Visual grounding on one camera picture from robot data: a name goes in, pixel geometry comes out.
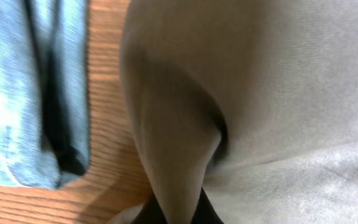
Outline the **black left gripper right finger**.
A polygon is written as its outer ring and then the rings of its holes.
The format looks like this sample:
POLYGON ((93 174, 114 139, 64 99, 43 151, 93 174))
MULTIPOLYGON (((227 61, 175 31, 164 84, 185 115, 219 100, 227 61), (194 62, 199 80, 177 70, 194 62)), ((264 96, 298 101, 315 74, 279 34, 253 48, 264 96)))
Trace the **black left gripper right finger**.
POLYGON ((191 224, 224 224, 214 210, 204 189, 201 189, 200 198, 191 224))

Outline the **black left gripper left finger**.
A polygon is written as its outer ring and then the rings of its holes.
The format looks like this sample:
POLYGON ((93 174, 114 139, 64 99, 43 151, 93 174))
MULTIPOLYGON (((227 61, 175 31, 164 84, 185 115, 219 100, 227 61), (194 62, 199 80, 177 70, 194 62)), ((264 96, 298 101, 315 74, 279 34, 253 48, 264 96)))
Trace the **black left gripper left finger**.
POLYGON ((167 224, 155 194, 150 196, 131 224, 167 224))

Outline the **grey shorts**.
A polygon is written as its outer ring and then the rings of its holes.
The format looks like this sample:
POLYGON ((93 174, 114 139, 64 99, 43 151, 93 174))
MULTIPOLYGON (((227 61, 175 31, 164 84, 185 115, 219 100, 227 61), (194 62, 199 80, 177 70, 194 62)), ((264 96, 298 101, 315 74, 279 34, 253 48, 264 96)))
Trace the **grey shorts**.
POLYGON ((358 1, 132 1, 120 71, 167 223, 358 223, 358 1))

